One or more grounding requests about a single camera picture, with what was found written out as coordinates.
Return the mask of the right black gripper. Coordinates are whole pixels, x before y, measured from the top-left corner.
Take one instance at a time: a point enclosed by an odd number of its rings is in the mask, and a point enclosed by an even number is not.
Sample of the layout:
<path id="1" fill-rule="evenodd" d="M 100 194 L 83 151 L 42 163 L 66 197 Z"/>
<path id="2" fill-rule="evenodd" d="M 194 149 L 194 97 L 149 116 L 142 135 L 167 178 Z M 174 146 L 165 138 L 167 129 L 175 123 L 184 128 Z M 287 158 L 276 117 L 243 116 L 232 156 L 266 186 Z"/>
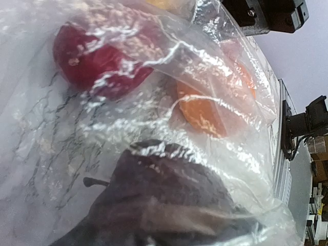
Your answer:
<path id="1" fill-rule="evenodd" d="M 309 19 L 304 0 L 223 0 L 244 35 L 294 33 Z"/>

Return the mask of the clear zip top bag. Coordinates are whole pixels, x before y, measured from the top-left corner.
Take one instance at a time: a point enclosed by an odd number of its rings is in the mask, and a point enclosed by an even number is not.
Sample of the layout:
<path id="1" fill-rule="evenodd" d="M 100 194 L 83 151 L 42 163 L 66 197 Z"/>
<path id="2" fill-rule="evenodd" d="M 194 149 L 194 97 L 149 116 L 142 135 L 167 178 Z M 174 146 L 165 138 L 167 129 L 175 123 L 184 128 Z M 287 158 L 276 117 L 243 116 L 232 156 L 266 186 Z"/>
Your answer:
<path id="1" fill-rule="evenodd" d="M 76 89 L 53 58 L 66 23 L 153 72 L 118 100 Z M 183 116 L 180 81 L 242 117 L 216 138 Z M 233 202 L 263 226 L 243 242 L 302 245 L 274 193 L 279 96 L 254 42 L 221 1 L 164 10 L 146 1 L 1 1 L 1 245 L 54 245 L 89 212 L 131 144 L 158 139 L 193 151 Z"/>

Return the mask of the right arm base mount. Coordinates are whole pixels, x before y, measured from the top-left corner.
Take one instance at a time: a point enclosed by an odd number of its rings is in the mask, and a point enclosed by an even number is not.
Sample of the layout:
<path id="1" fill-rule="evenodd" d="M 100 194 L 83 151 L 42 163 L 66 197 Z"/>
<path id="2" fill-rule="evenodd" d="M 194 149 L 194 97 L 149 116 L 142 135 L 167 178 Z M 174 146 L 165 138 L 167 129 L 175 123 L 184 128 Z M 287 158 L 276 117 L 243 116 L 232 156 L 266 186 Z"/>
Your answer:
<path id="1" fill-rule="evenodd" d="M 292 114 L 286 100 L 282 101 L 281 149 L 287 160 L 292 161 L 303 140 L 327 135 L 326 96 L 312 101 L 305 112 Z"/>

